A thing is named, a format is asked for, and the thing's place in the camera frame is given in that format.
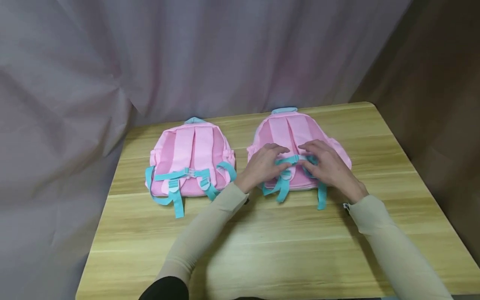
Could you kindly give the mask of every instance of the hand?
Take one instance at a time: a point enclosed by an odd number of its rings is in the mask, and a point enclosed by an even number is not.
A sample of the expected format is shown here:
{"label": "hand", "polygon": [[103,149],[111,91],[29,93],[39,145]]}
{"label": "hand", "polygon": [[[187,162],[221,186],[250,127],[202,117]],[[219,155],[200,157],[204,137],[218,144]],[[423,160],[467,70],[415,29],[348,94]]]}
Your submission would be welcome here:
{"label": "hand", "polygon": [[265,144],[252,155],[245,170],[237,176],[235,184],[242,192],[249,193],[260,183],[279,176],[282,171],[292,166],[288,163],[275,164],[277,156],[287,152],[290,152],[288,148],[277,144]]}
{"label": "hand", "polygon": [[365,185],[353,175],[338,153],[324,141],[310,141],[300,145],[299,148],[314,154],[318,158],[318,165],[315,166],[306,160],[300,160],[298,163],[321,182],[338,188],[351,204],[368,195]]}

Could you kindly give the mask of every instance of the backpack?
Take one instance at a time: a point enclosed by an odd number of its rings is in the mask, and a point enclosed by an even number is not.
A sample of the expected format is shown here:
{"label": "backpack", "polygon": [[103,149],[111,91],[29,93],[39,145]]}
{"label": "backpack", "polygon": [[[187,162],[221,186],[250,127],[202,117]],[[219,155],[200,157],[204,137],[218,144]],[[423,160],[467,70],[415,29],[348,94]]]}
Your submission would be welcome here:
{"label": "backpack", "polygon": [[163,131],[150,152],[145,185],[161,205],[173,202],[175,217],[184,216],[182,196],[207,195],[235,180],[235,155],[218,126],[193,117],[183,125]]}
{"label": "backpack", "polygon": [[318,188],[317,209],[325,209],[325,184],[313,177],[305,168],[297,165],[297,162],[301,159],[308,160],[314,165],[318,164],[318,160],[314,155],[298,148],[299,145],[315,139],[325,141],[335,149],[348,168],[352,168],[352,162],[340,143],[333,138],[329,138],[310,116],[298,113],[297,108],[274,109],[272,114],[260,123],[255,132],[253,144],[247,148],[248,160],[263,145],[276,143],[290,149],[289,153],[279,155],[276,164],[279,165],[286,162],[292,164],[290,168],[280,174],[278,179],[264,182],[261,185],[265,196],[279,192],[276,200],[281,203],[285,200],[290,190]]}

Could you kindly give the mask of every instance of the beige sleeve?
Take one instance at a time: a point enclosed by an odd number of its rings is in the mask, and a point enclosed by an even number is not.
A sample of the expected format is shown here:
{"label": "beige sleeve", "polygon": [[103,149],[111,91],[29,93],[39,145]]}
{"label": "beige sleeve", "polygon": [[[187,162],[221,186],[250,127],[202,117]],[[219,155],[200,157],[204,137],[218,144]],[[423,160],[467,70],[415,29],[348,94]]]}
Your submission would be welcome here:
{"label": "beige sleeve", "polygon": [[175,240],[155,280],[173,276],[188,286],[198,259],[208,250],[223,226],[242,207],[247,198],[248,194],[244,194],[233,182],[227,185]]}
{"label": "beige sleeve", "polygon": [[385,205],[367,196],[349,206],[357,224],[401,300],[452,299],[425,257],[390,218]]}

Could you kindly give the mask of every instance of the wooden panel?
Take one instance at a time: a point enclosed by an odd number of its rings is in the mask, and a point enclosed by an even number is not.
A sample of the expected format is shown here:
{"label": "wooden panel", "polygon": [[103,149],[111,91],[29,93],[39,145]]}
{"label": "wooden panel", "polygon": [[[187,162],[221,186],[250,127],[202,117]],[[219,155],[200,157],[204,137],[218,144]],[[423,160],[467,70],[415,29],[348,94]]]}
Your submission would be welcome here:
{"label": "wooden panel", "polygon": [[[421,181],[375,107],[356,103],[301,109],[345,148],[353,172],[384,200],[392,219],[418,246],[450,292],[480,293],[480,271]],[[210,119],[232,148],[241,171],[245,148],[268,114]],[[77,299],[136,299],[147,288],[182,229],[210,202],[188,198],[185,218],[155,204],[144,169],[164,129],[131,130],[80,282]],[[328,191],[316,210],[315,191],[291,192],[283,204],[259,190],[227,223],[200,260],[191,299],[325,299],[393,294],[367,241],[342,209],[342,195]]]}

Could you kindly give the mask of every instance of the curtain fold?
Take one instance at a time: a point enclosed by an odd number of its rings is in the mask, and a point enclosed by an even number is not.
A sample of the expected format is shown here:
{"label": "curtain fold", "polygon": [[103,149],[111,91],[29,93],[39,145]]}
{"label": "curtain fold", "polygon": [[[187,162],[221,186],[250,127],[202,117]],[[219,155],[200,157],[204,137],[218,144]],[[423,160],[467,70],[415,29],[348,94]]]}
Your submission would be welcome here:
{"label": "curtain fold", "polygon": [[129,126],[347,103],[408,5],[0,0],[2,298],[74,298]]}

